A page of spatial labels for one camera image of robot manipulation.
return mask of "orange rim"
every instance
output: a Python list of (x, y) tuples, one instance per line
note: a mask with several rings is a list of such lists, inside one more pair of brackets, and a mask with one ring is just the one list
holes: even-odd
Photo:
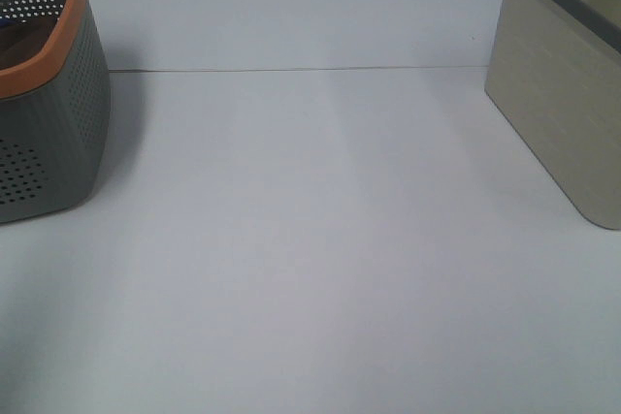
[(86, 0), (65, 0), (64, 4), (56, 26), (39, 53), (19, 65), (0, 71), (0, 99), (41, 87), (60, 73), (80, 31)]

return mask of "beige storage bin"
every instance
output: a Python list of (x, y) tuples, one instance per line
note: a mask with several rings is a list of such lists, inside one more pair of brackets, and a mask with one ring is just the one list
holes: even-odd
[(621, 0), (504, 0), (486, 90), (577, 209), (621, 229)]

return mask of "white table surface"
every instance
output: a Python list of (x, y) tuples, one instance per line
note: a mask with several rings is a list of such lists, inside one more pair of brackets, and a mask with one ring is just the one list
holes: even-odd
[(94, 197), (0, 229), (2, 412), (618, 413), (621, 241), (484, 75), (115, 74)]
[(486, 66), (501, 0), (91, 0), (114, 69)]

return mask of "storage bin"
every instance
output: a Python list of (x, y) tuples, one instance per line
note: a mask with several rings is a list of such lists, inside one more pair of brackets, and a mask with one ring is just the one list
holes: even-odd
[(5, 24), (42, 17), (42, 48), (0, 70), (0, 223), (82, 202), (104, 149), (110, 79), (88, 0), (0, 0)]
[(621, 0), (504, 0), (486, 90), (577, 209), (621, 229)]

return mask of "gray basket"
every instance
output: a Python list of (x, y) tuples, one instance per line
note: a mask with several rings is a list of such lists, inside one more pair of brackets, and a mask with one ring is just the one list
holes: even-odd
[(620, 0), (504, 0), (486, 90), (577, 209), (621, 229)]
[(0, 72), (0, 223), (87, 198), (108, 130), (110, 78), (88, 1), (0, 0), (0, 18), (32, 16), (58, 21), (53, 44)]

